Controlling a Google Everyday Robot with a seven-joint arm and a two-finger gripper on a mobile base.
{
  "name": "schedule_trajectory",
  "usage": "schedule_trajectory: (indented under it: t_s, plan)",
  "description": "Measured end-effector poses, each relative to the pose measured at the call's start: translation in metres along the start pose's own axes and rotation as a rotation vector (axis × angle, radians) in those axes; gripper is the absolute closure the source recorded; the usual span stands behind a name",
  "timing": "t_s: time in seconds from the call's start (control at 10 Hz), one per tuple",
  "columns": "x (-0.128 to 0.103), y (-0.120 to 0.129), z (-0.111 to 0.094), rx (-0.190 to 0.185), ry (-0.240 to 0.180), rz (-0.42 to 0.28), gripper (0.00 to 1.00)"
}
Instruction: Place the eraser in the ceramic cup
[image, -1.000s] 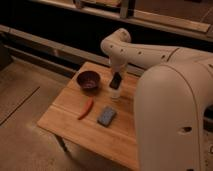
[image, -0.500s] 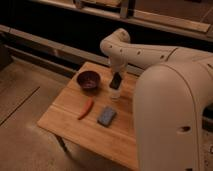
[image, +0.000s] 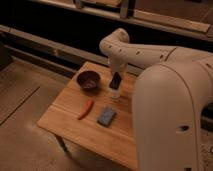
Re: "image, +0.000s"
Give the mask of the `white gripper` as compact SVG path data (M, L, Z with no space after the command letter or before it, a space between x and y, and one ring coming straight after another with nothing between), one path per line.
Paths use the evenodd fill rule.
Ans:
M115 73L118 73L121 77L121 79L124 79L127 63L119 58L108 58L108 65L110 67L111 75L114 75Z

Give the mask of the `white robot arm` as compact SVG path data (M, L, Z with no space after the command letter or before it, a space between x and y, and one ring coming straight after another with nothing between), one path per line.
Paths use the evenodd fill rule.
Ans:
M213 102L213 52L131 44L119 28L100 41L114 72L142 69L132 96L139 171L204 171L201 113Z

